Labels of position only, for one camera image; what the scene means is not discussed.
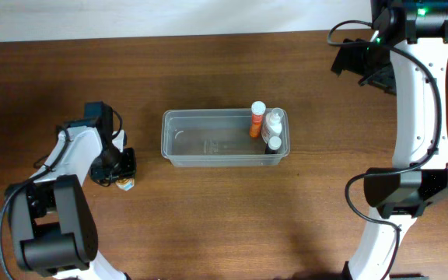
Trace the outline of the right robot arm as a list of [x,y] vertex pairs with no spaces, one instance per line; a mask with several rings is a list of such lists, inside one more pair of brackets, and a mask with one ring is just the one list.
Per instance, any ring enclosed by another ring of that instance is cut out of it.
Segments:
[[340,42],[331,69],[396,96],[397,138],[391,167],[359,174],[369,211],[344,279],[388,279],[407,231],[448,198],[448,1],[380,0],[371,12],[373,36]]

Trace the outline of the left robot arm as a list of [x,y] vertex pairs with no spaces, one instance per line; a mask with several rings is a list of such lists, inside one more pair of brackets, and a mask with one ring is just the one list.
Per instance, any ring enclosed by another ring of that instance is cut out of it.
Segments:
[[29,179],[5,190],[0,211],[7,222],[17,266],[55,279],[126,279],[99,251],[96,224],[82,185],[86,178],[102,187],[134,185],[135,152],[126,146],[120,115],[104,102],[86,103],[83,118],[57,128],[57,144],[39,159]]

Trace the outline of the clear plastic container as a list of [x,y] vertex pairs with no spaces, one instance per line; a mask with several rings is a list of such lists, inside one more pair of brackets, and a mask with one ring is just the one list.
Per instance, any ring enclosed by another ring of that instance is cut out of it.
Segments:
[[290,152],[288,114],[282,112],[278,152],[267,154],[261,136],[249,135],[251,109],[168,110],[161,154],[175,167],[274,166]]

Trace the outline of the dark bottle white cap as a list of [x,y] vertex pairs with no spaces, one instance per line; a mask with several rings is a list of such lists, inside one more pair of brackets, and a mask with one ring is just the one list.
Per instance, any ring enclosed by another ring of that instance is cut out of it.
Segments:
[[278,136],[272,136],[269,138],[264,154],[265,155],[277,154],[281,146],[282,146],[282,140]]

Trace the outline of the small gold lid jar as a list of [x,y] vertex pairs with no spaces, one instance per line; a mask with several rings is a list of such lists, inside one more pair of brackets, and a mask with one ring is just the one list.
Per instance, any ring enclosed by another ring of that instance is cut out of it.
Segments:
[[134,178],[120,179],[115,182],[116,186],[123,191],[129,191],[135,186]]

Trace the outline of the orange tube white cap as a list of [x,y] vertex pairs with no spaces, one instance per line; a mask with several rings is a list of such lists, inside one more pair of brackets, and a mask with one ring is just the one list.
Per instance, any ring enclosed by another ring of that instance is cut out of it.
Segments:
[[262,101],[255,101],[252,103],[250,110],[252,115],[249,135],[251,138],[257,138],[261,133],[261,125],[266,111],[266,105]]

